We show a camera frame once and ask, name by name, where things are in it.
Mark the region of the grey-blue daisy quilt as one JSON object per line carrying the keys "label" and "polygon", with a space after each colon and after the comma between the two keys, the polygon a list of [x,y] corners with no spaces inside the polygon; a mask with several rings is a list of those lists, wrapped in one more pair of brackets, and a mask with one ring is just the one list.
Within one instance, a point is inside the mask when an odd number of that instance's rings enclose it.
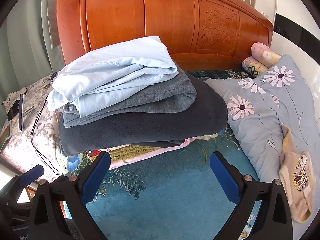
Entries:
{"label": "grey-blue daisy quilt", "polygon": [[282,126],[291,129],[295,152],[310,154],[316,183],[311,217],[293,223],[293,237],[300,239],[319,211],[319,130],[313,96],[298,66],[284,55],[254,79],[208,79],[206,83],[223,97],[228,124],[260,181],[279,177]]}

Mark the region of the teal floral bed blanket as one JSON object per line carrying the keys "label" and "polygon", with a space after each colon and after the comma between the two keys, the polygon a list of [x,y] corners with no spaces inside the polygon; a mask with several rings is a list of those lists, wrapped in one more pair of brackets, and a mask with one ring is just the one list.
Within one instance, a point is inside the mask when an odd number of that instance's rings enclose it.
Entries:
{"label": "teal floral bed blanket", "polygon": [[124,147],[86,207],[108,239],[212,239],[235,205],[212,172],[219,151],[242,174],[255,170],[230,127],[176,150],[133,161]]}

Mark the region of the floral cloth nightstand cover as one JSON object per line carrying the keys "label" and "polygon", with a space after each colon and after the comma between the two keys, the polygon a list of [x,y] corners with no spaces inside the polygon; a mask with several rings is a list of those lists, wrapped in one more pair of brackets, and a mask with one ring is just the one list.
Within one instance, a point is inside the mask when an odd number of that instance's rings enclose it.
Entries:
{"label": "floral cloth nightstand cover", "polygon": [[27,87],[24,110],[35,108],[27,116],[30,122],[21,132],[18,117],[12,119],[11,138],[1,151],[1,161],[16,172],[26,172],[36,165],[44,168],[43,178],[49,182],[66,172],[67,160],[60,151],[58,122],[60,114],[47,109],[45,99],[52,90],[48,75]]}

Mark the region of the beige cartoon garment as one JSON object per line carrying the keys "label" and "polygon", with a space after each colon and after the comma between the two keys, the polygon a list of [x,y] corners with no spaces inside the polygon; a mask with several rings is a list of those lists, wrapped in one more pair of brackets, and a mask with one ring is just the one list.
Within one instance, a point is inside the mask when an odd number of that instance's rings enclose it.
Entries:
{"label": "beige cartoon garment", "polygon": [[295,152],[291,130],[281,126],[284,138],[280,155],[279,178],[284,187],[292,219],[304,223],[312,214],[316,177],[309,152]]}

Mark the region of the pink floral pillow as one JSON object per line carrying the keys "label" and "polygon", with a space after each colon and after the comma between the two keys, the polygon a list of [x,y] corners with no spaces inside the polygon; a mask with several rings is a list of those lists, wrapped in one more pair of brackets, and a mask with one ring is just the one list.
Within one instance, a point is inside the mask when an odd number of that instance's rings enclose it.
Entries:
{"label": "pink floral pillow", "polygon": [[257,61],[262,63],[267,68],[271,68],[282,57],[261,42],[256,42],[251,46],[251,53]]}

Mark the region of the blue smartphone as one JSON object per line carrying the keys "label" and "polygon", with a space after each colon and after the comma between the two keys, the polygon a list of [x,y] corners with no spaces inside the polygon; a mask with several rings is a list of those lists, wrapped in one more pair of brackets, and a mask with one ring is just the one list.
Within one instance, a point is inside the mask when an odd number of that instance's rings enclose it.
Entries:
{"label": "blue smartphone", "polygon": [[18,127],[21,132],[23,132],[23,118],[24,118],[24,94],[20,94],[19,105],[18,105]]}

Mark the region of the grey folded sweater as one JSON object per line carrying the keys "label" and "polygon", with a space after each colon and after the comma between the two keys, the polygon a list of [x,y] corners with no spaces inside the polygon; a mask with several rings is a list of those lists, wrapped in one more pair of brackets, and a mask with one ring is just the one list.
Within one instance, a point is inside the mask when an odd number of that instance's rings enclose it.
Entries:
{"label": "grey folded sweater", "polygon": [[178,75],[171,80],[148,86],[128,99],[105,107],[86,117],[80,117],[76,107],[67,103],[57,109],[63,115],[66,128],[89,124],[120,113],[180,113],[196,99],[196,89],[185,72],[178,67]]}

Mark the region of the dark navy folded garment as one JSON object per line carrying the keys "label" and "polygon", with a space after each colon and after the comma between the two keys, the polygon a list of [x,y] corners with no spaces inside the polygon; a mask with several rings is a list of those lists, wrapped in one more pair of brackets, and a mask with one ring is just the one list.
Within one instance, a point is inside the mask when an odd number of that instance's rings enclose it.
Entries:
{"label": "dark navy folded garment", "polygon": [[121,145],[171,147],[185,139],[211,135],[227,125],[227,106],[208,84],[188,74],[197,95],[181,113],[121,113],[65,128],[59,121],[60,150],[66,157]]}

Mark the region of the light blue folded garment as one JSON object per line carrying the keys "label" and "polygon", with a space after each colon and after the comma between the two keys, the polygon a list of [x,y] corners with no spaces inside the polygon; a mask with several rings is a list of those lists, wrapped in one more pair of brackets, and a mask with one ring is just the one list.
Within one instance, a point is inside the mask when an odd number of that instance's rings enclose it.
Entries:
{"label": "light blue folded garment", "polygon": [[112,44],[82,55],[59,71],[47,107],[54,111],[71,103],[84,118],[177,74],[158,36]]}

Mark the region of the orange wooden headboard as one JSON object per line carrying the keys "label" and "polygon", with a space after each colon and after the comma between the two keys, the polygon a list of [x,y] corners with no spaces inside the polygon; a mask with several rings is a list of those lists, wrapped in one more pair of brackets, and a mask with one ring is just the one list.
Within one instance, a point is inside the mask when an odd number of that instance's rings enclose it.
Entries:
{"label": "orange wooden headboard", "polygon": [[65,63],[144,36],[159,36],[183,70],[236,69],[273,25],[241,0],[56,0]]}

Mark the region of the yellow floral pillow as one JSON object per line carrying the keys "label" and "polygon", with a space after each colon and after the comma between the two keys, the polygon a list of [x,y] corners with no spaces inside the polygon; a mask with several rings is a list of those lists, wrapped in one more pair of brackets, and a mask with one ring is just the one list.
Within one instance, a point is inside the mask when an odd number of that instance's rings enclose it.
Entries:
{"label": "yellow floral pillow", "polygon": [[253,77],[258,76],[259,74],[268,70],[268,68],[257,61],[254,57],[247,57],[241,64],[242,68],[251,74]]}

